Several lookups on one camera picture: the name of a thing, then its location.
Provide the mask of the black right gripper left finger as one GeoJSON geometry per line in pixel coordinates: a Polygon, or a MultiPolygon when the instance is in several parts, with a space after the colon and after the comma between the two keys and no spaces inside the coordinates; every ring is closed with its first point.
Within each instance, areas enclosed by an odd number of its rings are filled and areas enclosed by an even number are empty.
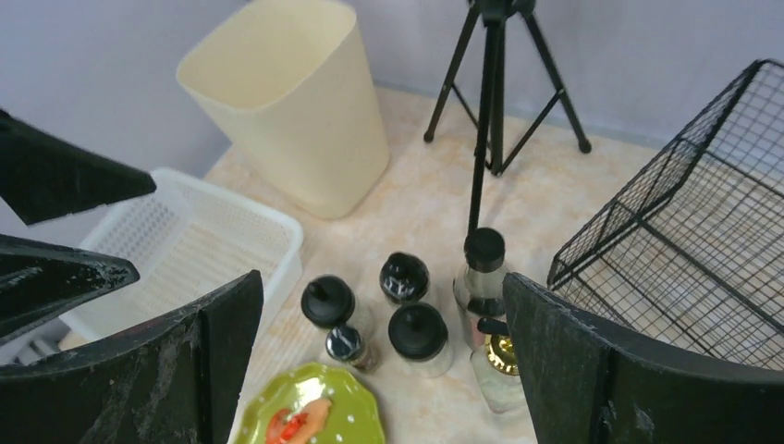
{"type": "Polygon", "coordinates": [[[109,337],[1,370],[5,443],[225,443],[263,309],[251,271],[109,337]]]}

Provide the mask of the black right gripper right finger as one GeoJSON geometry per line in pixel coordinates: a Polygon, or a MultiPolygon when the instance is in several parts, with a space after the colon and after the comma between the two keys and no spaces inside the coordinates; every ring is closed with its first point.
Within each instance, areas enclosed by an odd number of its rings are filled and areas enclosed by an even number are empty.
{"type": "Polygon", "coordinates": [[[541,443],[779,443],[783,375],[672,346],[529,278],[503,282],[541,443]]]}

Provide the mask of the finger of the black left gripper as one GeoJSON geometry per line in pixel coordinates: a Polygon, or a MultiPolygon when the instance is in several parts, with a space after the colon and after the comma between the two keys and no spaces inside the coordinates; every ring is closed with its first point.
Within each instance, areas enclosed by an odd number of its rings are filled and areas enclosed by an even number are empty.
{"type": "Polygon", "coordinates": [[[156,191],[150,173],[1,112],[1,198],[27,226],[156,191]]]}
{"type": "Polygon", "coordinates": [[[130,261],[1,236],[1,344],[140,279],[130,261]]]}

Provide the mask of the glass bottle gold stopper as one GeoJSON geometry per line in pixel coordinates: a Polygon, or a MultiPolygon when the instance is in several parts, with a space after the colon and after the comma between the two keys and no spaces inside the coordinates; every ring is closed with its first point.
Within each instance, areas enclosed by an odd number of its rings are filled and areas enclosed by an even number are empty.
{"type": "Polygon", "coordinates": [[[485,402],[496,414],[517,413],[527,407],[518,359],[501,320],[481,317],[477,330],[483,341],[472,351],[472,369],[485,402]]]}

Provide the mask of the tall sauce bottle black cap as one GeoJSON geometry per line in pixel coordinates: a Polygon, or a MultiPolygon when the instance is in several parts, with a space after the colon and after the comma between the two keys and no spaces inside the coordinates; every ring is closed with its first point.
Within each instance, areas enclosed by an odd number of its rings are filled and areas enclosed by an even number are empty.
{"type": "Polygon", "coordinates": [[[453,279],[453,295],[463,338],[471,350],[484,344],[484,333],[478,329],[482,317],[506,320],[505,255],[505,240],[493,228],[477,228],[464,241],[466,265],[453,279]]]}

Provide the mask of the black-lid jar white beads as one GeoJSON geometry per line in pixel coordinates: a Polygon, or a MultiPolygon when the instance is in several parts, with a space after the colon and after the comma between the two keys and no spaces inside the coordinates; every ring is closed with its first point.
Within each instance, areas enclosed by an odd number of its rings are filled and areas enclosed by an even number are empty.
{"type": "Polygon", "coordinates": [[[341,277],[322,275],[311,280],[301,294],[300,309],[312,324],[324,331],[345,324],[358,330],[364,338],[373,336],[374,320],[369,305],[341,277]]]}

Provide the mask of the black-lid clear jar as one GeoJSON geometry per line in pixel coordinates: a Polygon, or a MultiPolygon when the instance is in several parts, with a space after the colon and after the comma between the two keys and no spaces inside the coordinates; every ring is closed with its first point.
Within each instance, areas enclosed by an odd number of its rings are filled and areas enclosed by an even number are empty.
{"type": "Polygon", "coordinates": [[[447,324],[429,303],[401,305],[389,319],[387,335],[398,357],[414,375],[436,378],[453,364],[454,348],[447,324]]]}

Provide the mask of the shiny black-lid spice jar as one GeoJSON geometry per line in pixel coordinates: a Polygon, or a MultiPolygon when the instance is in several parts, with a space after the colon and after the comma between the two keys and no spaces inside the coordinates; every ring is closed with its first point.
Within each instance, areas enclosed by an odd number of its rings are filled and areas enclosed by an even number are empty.
{"type": "Polygon", "coordinates": [[[380,270],[379,285],[385,300],[392,306],[414,302],[439,306],[429,269],[416,255],[391,253],[380,270]]]}

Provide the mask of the toy shrimp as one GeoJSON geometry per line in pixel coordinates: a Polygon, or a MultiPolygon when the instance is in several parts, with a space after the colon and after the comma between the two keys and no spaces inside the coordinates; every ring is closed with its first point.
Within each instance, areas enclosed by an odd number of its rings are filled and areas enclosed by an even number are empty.
{"type": "Polygon", "coordinates": [[[289,409],[279,410],[267,425],[265,443],[308,443],[325,428],[332,405],[330,399],[319,398],[296,413],[289,409]]]}

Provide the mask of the white plastic perforated basket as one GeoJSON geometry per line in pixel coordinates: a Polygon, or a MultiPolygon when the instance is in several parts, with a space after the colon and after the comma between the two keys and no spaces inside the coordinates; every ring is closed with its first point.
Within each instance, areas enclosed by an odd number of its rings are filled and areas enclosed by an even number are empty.
{"type": "Polygon", "coordinates": [[[233,191],[168,168],[154,193],[113,206],[80,248],[131,261],[138,282],[86,302],[61,320],[102,339],[193,302],[255,269],[265,332],[300,279],[300,223],[233,191]]]}

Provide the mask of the small pepper shaker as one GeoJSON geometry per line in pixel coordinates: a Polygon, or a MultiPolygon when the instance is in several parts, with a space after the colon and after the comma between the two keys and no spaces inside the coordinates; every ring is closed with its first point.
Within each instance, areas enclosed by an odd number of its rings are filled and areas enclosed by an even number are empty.
{"type": "Polygon", "coordinates": [[[328,331],[325,350],[333,360],[363,373],[372,373],[379,365],[374,345],[359,330],[347,324],[328,331]]]}

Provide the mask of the green polka dot plate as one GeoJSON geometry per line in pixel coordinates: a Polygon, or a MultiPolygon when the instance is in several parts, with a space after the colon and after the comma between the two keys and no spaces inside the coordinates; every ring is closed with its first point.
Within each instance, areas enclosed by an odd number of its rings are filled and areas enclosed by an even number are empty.
{"type": "Polygon", "coordinates": [[[281,409],[300,411],[328,398],[333,405],[325,428],[308,443],[385,443],[386,434],[373,393],[348,370],[319,363],[273,376],[250,400],[236,425],[235,443],[265,443],[265,431],[281,409]]]}

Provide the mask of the cream plastic waste bin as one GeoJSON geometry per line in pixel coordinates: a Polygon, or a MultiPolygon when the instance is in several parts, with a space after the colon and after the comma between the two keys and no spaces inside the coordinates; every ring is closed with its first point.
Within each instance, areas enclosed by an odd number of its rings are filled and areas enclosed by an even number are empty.
{"type": "Polygon", "coordinates": [[[180,61],[180,86],[260,176],[325,219],[385,171],[387,137],[354,8],[252,1],[180,61]]]}

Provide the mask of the black tripod music stand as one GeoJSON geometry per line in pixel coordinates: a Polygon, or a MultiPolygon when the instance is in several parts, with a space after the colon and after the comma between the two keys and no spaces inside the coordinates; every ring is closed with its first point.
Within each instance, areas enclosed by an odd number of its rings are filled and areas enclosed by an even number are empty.
{"type": "Polygon", "coordinates": [[[469,234],[479,227],[484,173],[488,171],[495,177],[502,176],[515,157],[521,152],[523,146],[531,139],[545,118],[548,117],[555,105],[560,104],[562,106],[576,137],[579,151],[584,154],[589,154],[592,151],[592,144],[582,127],[575,107],[570,100],[566,84],[559,74],[556,61],[549,50],[545,36],[534,15],[535,6],[536,3],[534,1],[470,1],[468,3],[468,12],[456,48],[441,85],[433,114],[423,135],[423,141],[426,143],[434,140],[435,131],[445,109],[447,98],[454,94],[477,130],[476,144],[473,150],[474,165],[467,228],[469,234]],[[514,17],[520,18],[526,25],[554,88],[554,94],[512,148],[511,152],[504,154],[503,120],[505,115],[506,86],[506,27],[507,21],[514,17]],[[485,40],[479,114],[474,115],[456,84],[456,78],[478,22],[483,23],[485,40]]]}

